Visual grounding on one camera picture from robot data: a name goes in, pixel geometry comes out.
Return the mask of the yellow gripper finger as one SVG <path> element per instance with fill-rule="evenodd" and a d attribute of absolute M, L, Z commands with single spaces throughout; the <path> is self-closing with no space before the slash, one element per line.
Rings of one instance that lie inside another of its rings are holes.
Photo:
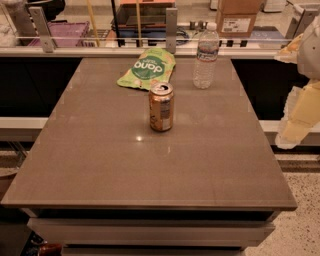
<path fill-rule="evenodd" d="M 292 149 L 320 122 L 320 81 L 311 79 L 303 88 L 294 86 L 283 113 L 275 144 L 280 149 Z"/>

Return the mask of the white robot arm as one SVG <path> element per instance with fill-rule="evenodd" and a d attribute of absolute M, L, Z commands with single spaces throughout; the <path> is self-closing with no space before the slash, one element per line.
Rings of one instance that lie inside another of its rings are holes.
<path fill-rule="evenodd" d="M 289 92 L 275 138 L 278 148 L 292 149 L 320 122 L 320 17 L 274 59 L 296 64 L 298 72 L 309 79 L 302 88 L 294 86 Z"/>

